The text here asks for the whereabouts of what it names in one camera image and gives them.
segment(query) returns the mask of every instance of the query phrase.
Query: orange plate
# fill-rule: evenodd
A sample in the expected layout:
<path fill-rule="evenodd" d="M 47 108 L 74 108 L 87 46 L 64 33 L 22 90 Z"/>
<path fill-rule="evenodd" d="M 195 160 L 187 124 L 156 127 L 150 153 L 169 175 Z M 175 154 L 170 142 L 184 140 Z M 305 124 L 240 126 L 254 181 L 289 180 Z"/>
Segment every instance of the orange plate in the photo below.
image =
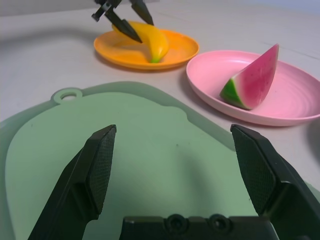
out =
<path fill-rule="evenodd" d="M 94 41 L 95 50 L 108 61 L 133 69 L 161 70 L 177 67 L 199 51 L 198 43 L 192 38 L 169 30 L 161 30 L 169 41 L 169 51 L 159 63 L 150 63 L 148 47 L 115 31 L 106 32 Z"/>

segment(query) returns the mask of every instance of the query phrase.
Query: banana tip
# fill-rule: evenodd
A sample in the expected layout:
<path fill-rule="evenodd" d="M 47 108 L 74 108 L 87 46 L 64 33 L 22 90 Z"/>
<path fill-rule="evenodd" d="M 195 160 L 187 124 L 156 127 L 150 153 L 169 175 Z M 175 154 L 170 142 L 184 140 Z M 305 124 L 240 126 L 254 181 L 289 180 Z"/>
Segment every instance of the banana tip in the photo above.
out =
<path fill-rule="evenodd" d="M 150 63 L 152 64 L 158 64 L 160 62 L 161 59 L 158 59 L 158 58 L 153 58 L 151 59 Z"/>

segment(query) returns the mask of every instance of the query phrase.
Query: screw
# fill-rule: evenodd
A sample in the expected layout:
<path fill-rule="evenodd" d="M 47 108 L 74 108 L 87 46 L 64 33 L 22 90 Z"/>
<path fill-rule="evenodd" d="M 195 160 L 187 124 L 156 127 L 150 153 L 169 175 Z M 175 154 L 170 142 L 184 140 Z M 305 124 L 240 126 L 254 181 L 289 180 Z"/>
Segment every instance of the screw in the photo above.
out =
<path fill-rule="evenodd" d="M 214 214 L 209 218 L 212 228 L 222 234 L 226 234 L 231 230 L 231 221 L 223 215 Z"/>
<path fill-rule="evenodd" d="M 188 229 L 188 220 L 179 214 L 169 216 L 165 223 L 170 233 L 181 234 Z"/>

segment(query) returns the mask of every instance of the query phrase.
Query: red watermelon flesh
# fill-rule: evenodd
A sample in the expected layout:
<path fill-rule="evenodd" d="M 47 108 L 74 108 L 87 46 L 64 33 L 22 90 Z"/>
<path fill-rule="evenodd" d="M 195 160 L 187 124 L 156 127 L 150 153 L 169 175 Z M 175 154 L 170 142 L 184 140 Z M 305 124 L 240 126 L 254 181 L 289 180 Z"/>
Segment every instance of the red watermelon flesh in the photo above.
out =
<path fill-rule="evenodd" d="M 250 65 L 231 77 L 220 97 L 227 103 L 252 110 L 265 100 L 275 77 L 279 45 L 276 44 Z"/>

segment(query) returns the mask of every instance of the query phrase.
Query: pink plate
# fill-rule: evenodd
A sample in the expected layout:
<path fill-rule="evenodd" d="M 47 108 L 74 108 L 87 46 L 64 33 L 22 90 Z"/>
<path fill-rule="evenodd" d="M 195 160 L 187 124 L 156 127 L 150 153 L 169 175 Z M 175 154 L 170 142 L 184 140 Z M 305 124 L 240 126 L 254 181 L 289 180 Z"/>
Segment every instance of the pink plate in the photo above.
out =
<path fill-rule="evenodd" d="M 218 111 L 246 122 L 293 126 L 320 118 L 320 82 L 292 65 L 278 61 L 272 86 L 261 105 L 243 110 L 219 96 L 229 78 L 260 55 L 243 51 L 211 51 L 189 61 L 186 73 L 191 87 Z"/>

